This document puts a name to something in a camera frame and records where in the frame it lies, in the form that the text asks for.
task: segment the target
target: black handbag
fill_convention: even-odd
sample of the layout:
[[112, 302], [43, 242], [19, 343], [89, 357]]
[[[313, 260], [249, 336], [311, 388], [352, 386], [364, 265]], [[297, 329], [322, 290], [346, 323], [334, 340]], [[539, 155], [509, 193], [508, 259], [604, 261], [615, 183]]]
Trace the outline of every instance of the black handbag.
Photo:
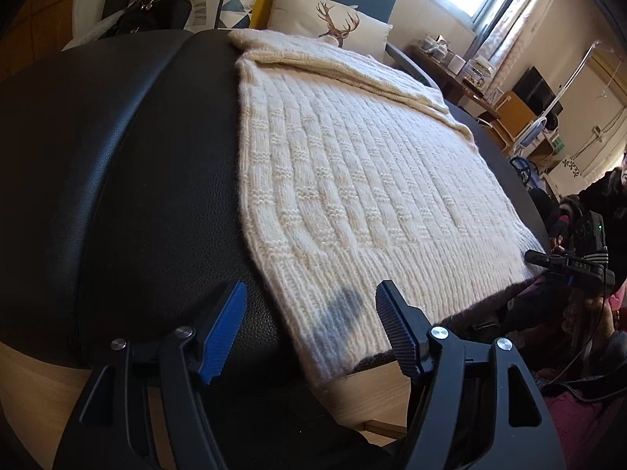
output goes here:
[[100, 39], [152, 30], [182, 30], [191, 12], [189, 0], [137, 0]]
[[191, 11], [189, 0], [137, 0], [100, 39], [151, 30], [182, 30]]

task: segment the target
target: deer print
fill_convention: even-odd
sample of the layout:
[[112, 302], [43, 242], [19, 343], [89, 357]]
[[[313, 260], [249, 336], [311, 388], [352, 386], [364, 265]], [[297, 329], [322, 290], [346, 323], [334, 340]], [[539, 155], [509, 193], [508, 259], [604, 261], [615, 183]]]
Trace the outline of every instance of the deer print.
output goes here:
[[331, 9], [333, 9], [333, 5], [329, 7], [327, 6], [325, 2], [320, 2], [318, 4], [317, 10], [318, 10], [318, 13], [320, 14], [318, 17], [322, 19], [327, 24], [327, 27], [328, 27], [328, 32], [325, 34], [322, 34], [321, 37], [325, 37], [325, 36], [335, 37], [337, 39], [338, 45], [342, 47], [344, 45], [344, 39], [346, 39], [349, 36], [349, 34], [351, 32], [354, 32], [359, 26], [359, 16], [355, 14], [355, 17], [353, 17], [349, 13], [350, 23], [349, 23], [349, 20], [347, 19], [346, 26], [340, 30], [335, 27], [335, 25], [333, 24], [333, 20], [331, 19], [331, 16], [328, 14], [328, 12]]

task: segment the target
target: black glove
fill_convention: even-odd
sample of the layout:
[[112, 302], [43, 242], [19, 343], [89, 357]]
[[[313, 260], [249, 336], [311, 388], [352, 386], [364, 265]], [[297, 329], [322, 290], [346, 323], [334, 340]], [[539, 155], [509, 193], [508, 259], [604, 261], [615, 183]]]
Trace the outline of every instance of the black glove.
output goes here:
[[549, 228], [549, 238], [551, 239], [551, 251], [560, 249], [562, 243], [568, 238], [569, 220], [563, 215], [557, 222]]

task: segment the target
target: wooden floor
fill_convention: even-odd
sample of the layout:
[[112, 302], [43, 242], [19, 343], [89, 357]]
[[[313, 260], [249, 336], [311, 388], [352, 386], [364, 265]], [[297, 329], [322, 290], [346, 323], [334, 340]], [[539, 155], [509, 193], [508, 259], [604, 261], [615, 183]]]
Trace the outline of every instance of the wooden floor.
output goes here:
[[0, 81], [58, 53], [72, 38], [72, 0], [26, 0], [0, 37]]
[[[0, 343], [0, 402], [9, 424], [44, 470], [51, 470], [65, 424], [90, 372], [47, 364]], [[373, 444], [393, 441], [366, 432], [376, 421], [405, 426], [409, 380], [396, 362], [336, 380], [314, 391], [342, 425], [360, 431]], [[175, 470], [158, 389], [149, 392], [159, 462]]]

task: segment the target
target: sofa armrest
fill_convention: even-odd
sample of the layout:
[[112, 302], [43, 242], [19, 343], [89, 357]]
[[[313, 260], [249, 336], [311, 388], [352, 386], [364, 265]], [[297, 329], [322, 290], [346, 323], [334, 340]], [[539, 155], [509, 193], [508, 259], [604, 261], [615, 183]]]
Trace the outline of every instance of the sofa armrest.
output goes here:
[[386, 53], [391, 56], [391, 58], [400, 65], [402, 70], [408, 73], [412, 78], [416, 81], [420, 81], [420, 83], [439, 90], [440, 88], [432, 80], [424, 70], [422, 70], [416, 63], [405, 53], [403, 53], [400, 49], [398, 49], [395, 45], [390, 44], [389, 42], [386, 44]]

